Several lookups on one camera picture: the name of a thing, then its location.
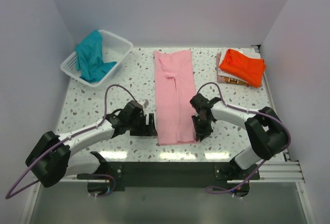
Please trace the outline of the pink t-shirt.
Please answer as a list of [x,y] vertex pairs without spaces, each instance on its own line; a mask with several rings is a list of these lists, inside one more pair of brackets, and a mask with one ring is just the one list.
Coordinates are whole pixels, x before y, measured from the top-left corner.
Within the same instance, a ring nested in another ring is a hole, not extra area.
[[192,53],[154,51],[155,103],[158,143],[179,145],[196,142],[190,100],[196,95]]

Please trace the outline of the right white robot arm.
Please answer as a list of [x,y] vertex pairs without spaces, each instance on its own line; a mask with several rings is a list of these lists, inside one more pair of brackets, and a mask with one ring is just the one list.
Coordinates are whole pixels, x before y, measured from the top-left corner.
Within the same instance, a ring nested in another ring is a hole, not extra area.
[[196,111],[192,121],[197,141],[209,137],[213,132],[211,124],[217,121],[229,122],[246,130],[250,146],[222,169],[227,177],[243,178],[257,162],[268,161],[291,142],[289,131],[270,107],[248,110],[226,105],[219,97],[209,100],[200,93],[190,100],[190,104]]

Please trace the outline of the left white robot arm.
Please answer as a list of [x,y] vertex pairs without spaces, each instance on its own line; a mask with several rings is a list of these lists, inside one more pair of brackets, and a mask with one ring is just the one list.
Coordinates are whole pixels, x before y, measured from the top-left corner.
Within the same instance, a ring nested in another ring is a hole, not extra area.
[[113,139],[127,131],[131,136],[157,137],[154,114],[144,113],[148,105],[148,100],[132,100],[124,108],[106,114],[103,119],[84,129],[61,135],[46,132],[28,155],[25,164],[44,187],[51,187],[66,175],[69,159],[93,144]]

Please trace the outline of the folded light pink garment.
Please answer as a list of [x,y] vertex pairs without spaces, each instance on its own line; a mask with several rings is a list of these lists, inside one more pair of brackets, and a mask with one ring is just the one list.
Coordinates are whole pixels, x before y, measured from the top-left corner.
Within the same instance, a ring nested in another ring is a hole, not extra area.
[[228,83],[228,78],[226,76],[221,76],[220,65],[221,52],[217,53],[216,56],[216,73],[217,73],[217,82],[218,83]]

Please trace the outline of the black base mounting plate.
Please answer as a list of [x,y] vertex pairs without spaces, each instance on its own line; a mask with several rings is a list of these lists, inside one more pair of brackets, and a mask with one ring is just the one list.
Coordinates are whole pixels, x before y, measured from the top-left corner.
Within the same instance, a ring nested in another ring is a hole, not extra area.
[[88,181],[89,193],[104,194],[106,189],[124,191],[128,187],[205,188],[234,187],[229,181],[242,181],[248,176],[259,180],[252,165],[247,170],[234,169],[229,162],[101,162],[95,172],[82,173],[79,180]]

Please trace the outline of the folded patterned orange garment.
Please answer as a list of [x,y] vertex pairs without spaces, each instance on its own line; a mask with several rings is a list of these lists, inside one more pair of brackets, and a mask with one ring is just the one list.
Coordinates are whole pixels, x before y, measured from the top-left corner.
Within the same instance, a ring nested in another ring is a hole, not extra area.
[[250,86],[250,84],[248,84],[244,81],[241,81],[241,80],[235,79],[235,78],[230,78],[230,77],[225,77],[225,82],[228,84]]

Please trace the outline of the folded orange t-shirt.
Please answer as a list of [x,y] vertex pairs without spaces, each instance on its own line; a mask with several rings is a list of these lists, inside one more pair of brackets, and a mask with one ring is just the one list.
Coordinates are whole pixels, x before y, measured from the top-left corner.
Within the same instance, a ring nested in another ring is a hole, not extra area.
[[220,69],[258,88],[261,86],[266,64],[263,59],[249,58],[233,49],[229,49],[220,64]]

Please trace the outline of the folded white t-shirt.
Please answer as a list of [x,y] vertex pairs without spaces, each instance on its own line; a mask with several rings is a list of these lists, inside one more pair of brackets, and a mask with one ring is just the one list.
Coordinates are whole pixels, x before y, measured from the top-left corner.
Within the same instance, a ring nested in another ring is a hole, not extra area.
[[[226,52],[229,50],[229,48],[226,48],[226,47],[223,47],[221,48],[220,52],[221,52],[221,58],[220,58],[220,64],[222,63],[225,55],[226,55]],[[254,59],[261,59],[261,56],[259,53],[256,53],[255,51],[250,51],[250,50],[246,50],[246,49],[235,49],[235,51],[243,54],[244,56],[247,56],[249,58],[254,58]],[[232,74],[229,74],[223,70],[221,70],[221,76],[226,76],[226,77],[230,77],[230,78],[235,78],[235,79],[239,79],[242,81],[241,78],[237,77],[237,76],[234,76]]]

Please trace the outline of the white plastic basket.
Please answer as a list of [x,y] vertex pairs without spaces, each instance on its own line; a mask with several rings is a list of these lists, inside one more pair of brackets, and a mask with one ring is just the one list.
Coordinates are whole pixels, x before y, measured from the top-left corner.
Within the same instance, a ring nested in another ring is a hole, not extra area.
[[122,61],[126,58],[126,56],[133,48],[133,44],[131,42],[120,36],[117,36],[105,30],[99,30],[99,32],[101,33],[103,38],[103,61],[117,62],[117,64],[105,75],[105,77],[100,82],[88,83],[87,81],[80,78],[81,72],[76,70],[77,55],[75,51],[69,57],[67,57],[60,66],[62,72],[64,72],[66,75],[70,76],[71,78],[77,80],[78,82],[86,86],[93,88],[99,87],[108,78],[110,78],[115,73],[115,71],[119,69],[119,66],[121,65]]

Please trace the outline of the teal t-shirt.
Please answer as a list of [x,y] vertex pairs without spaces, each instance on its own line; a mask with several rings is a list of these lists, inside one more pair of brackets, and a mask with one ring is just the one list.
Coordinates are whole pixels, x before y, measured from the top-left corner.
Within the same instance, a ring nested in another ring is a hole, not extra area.
[[102,42],[101,33],[94,30],[75,47],[76,70],[81,72],[80,78],[88,83],[100,82],[117,64],[116,61],[103,61]]

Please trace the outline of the aluminium frame rail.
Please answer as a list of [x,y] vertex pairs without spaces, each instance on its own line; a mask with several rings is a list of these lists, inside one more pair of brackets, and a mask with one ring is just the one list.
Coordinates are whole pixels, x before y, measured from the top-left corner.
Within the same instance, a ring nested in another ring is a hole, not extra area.
[[267,183],[304,183],[299,161],[291,159],[288,150],[265,162],[259,168],[260,181]]

